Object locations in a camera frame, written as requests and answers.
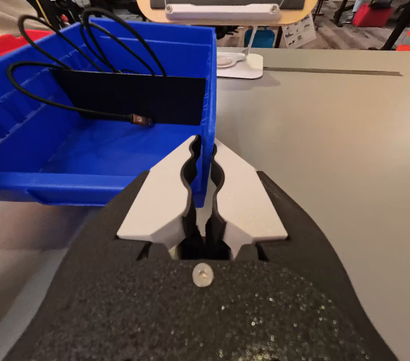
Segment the red bag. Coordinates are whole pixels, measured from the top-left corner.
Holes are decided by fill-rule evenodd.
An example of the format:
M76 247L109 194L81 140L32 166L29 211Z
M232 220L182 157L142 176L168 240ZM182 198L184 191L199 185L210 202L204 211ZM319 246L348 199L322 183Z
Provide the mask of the red bag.
M363 4L355 13L351 24L356 27L376 27L383 28L391 17L394 8L375 7L369 4Z

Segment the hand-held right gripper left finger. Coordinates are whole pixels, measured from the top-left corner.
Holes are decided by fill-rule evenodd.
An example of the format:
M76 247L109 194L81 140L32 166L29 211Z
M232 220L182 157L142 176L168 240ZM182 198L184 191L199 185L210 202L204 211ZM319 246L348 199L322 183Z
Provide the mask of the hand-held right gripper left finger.
M159 243L167 249L201 238L191 189L201 145L200 135L191 136L149 170L118 238Z

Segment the blue plastic bin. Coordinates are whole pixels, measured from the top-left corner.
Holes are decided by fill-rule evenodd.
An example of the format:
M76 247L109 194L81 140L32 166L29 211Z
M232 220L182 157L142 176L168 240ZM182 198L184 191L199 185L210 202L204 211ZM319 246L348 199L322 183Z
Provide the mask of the blue plastic bin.
M141 42L122 25L91 17L139 56L152 71L115 40L91 28L109 63L118 71L163 76ZM104 206L139 174L151 169L186 139L200 135L201 155L191 184L196 207L207 193L216 130L217 45L211 27L127 21L150 46L166 76L206 78L208 107L199 126L95 119L79 112L50 106L16 89L7 76L18 62L53 64L33 46L25 45L1 56L1 200L36 201L47 205ZM114 73L85 44L80 25L61 32L104 72ZM74 71L99 72L60 36L37 41L48 54ZM16 82L28 92L49 101L73 106L48 66L21 66Z

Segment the grey desk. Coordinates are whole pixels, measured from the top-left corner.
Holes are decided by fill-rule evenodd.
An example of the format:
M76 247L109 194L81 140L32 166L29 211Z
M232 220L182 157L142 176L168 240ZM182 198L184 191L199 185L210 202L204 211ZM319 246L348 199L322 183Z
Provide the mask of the grey desk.
M310 215L409 360L409 52L259 52L262 78L218 79L216 138Z

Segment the teal basket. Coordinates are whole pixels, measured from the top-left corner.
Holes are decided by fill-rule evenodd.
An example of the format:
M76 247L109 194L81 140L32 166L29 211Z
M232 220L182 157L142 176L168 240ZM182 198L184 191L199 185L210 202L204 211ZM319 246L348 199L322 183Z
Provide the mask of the teal basket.
M247 47L252 35L252 30L246 30L244 34L244 47ZM275 42L275 33L268 28L258 29L255 33L252 48L273 48Z

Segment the black bin divider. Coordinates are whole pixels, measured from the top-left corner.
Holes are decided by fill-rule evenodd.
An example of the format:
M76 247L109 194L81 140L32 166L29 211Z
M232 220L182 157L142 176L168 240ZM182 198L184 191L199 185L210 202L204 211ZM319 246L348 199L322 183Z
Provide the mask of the black bin divider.
M51 69L74 107L137 114L153 123L199 126L208 107L206 78Z

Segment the beige cloth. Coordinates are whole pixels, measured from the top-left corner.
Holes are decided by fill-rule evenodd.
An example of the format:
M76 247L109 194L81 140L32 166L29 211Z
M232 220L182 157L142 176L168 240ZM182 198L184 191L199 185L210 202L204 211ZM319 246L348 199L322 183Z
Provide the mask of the beige cloth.
M20 36L18 19L23 15L43 17L36 0L0 0L0 35Z

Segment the white printed sheet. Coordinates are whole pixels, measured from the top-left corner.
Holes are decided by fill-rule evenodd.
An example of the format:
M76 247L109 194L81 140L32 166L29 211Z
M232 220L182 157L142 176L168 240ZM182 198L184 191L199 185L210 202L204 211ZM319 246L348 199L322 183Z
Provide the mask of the white printed sheet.
M300 21L281 27L284 46L296 49L316 39L316 29L312 14L304 16Z

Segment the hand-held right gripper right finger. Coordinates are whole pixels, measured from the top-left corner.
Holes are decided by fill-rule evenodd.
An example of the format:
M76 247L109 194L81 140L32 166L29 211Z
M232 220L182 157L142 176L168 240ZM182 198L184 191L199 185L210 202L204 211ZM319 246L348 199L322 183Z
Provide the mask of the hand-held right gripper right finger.
M258 171L217 139L210 179L216 187L205 225L210 259L234 259L245 245L288 237Z

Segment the red plastic bin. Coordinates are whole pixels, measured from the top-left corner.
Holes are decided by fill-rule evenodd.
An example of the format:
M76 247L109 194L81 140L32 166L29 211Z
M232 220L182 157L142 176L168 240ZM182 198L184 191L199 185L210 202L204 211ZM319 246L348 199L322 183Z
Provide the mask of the red plastic bin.
M31 40L37 41L53 32L46 30L27 30L26 33ZM23 36L15 37L11 34L2 35L0 36L0 56L11 53L25 45L28 45L28 42Z

